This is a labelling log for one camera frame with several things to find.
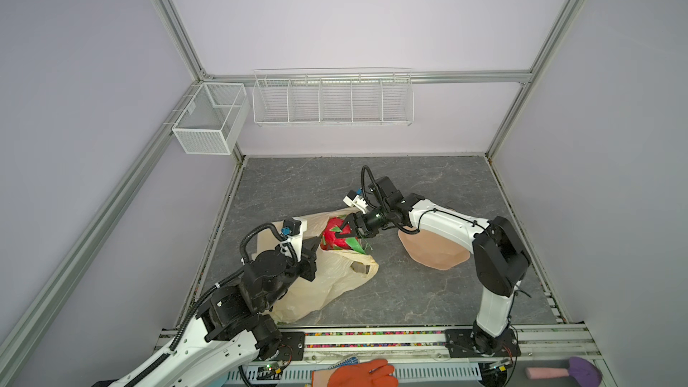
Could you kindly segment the pink fake dragon fruit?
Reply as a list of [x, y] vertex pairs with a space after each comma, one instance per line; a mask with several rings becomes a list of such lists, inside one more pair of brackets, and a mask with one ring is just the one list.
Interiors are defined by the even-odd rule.
[[367, 254], [363, 240], [354, 234], [343, 217], [332, 217], [327, 220], [321, 234], [320, 249], [324, 251], [349, 250], [358, 254]]

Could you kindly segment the translucent banana print plastic bag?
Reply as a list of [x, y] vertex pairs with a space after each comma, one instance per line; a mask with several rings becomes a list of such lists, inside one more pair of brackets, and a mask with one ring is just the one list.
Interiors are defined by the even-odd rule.
[[369, 254], [352, 250], [324, 250], [322, 234], [331, 218], [343, 218], [352, 208], [303, 215], [306, 231], [303, 244], [315, 244], [316, 273], [313, 281], [297, 279], [287, 294], [267, 314], [278, 324], [293, 324], [314, 311], [320, 311], [346, 292], [359, 288], [376, 276], [378, 262]]

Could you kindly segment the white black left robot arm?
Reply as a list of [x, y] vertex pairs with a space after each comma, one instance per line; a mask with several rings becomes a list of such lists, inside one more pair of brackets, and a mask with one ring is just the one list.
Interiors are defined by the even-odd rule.
[[202, 386], [255, 358], [271, 358], [282, 335], [268, 315], [297, 279], [313, 281], [316, 247], [305, 247], [307, 221], [265, 223], [240, 242], [242, 267], [206, 290], [177, 333], [150, 358], [105, 386]]

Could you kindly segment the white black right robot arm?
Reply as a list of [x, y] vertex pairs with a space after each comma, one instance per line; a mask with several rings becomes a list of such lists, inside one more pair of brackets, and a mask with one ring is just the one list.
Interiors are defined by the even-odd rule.
[[510, 220], [471, 217], [416, 193], [405, 196], [388, 177], [375, 178], [367, 165], [361, 168], [360, 188], [349, 191], [343, 202], [354, 211], [344, 219], [349, 233], [338, 232], [337, 238], [369, 239], [382, 229], [394, 228], [407, 236], [434, 233], [467, 250], [482, 286], [480, 307], [470, 332], [464, 335], [467, 344], [455, 340], [449, 348], [480, 357], [501, 351], [519, 356], [519, 349], [509, 349], [518, 345], [511, 313], [531, 257]]

